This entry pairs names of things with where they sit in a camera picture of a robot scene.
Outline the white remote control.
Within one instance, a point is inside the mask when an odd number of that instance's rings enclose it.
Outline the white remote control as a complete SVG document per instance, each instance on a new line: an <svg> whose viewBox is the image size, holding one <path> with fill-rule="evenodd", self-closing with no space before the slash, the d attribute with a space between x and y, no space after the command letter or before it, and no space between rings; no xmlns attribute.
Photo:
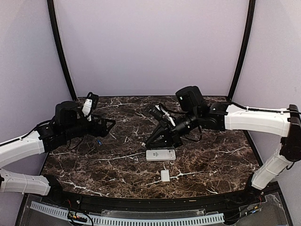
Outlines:
<svg viewBox="0 0 301 226"><path fill-rule="evenodd" d="M176 159L175 150L162 149L162 150L147 150L147 161L174 161Z"/></svg>

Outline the white battery cover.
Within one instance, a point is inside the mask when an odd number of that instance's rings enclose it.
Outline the white battery cover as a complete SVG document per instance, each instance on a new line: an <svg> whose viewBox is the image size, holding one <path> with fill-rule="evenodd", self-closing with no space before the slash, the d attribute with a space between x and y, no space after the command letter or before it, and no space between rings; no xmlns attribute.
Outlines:
<svg viewBox="0 0 301 226"><path fill-rule="evenodd" d="M162 182L170 182L169 170L162 170L160 172L160 174L161 174L161 181Z"/></svg>

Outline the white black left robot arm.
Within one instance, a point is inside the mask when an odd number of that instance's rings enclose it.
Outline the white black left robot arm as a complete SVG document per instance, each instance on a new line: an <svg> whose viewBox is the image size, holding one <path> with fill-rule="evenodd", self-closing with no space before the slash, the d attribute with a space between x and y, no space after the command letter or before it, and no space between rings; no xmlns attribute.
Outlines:
<svg viewBox="0 0 301 226"><path fill-rule="evenodd" d="M29 156L49 153L74 138L107 136L116 122L93 114L94 109L92 99L87 99L82 107L73 101L64 101L56 105L51 120L37 124L23 136L1 143L0 191L48 196L54 204L63 205L66 194L54 176L14 173L4 167Z"/></svg>

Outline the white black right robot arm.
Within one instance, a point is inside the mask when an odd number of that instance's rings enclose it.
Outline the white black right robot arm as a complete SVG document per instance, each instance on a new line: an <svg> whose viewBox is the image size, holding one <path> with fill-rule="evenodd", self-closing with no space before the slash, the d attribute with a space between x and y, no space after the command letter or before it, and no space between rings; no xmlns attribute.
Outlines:
<svg viewBox="0 0 301 226"><path fill-rule="evenodd" d="M258 191L279 175L290 164L301 159L301 118L296 105L288 108L264 109L241 106L234 102L208 105L197 86L187 86L176 93L182 109L181 117L173 119L162 104L153 105L149 113L159 122L145 142L148 149L177 148L181 137L193 129L249 130L281 137L275 153L251 176L240 200L250 204Z"/></svg>

